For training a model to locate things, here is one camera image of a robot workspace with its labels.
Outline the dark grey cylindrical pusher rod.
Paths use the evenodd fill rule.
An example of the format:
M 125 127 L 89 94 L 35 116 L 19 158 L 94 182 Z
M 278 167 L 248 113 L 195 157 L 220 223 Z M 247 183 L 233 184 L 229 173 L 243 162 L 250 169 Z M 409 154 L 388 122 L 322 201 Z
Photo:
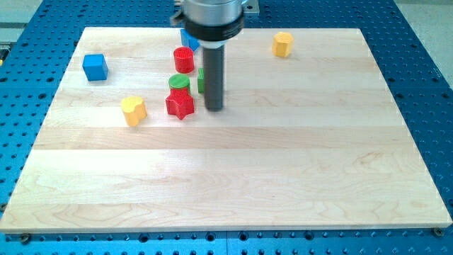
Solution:
M 204 99 L 209 111 L 224 107 L 224 46 L 203 49 Z

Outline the blue block behind arm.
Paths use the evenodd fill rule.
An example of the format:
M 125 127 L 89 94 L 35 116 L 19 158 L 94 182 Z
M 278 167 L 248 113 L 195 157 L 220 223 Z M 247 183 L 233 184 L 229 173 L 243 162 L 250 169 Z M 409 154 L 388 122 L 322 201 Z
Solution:
M 198 39 L 189 34 L 186 29 L 180 30 L 180 38 L 182 46 L 189 47 L 193 52 L 195 52 L 200 46 Z

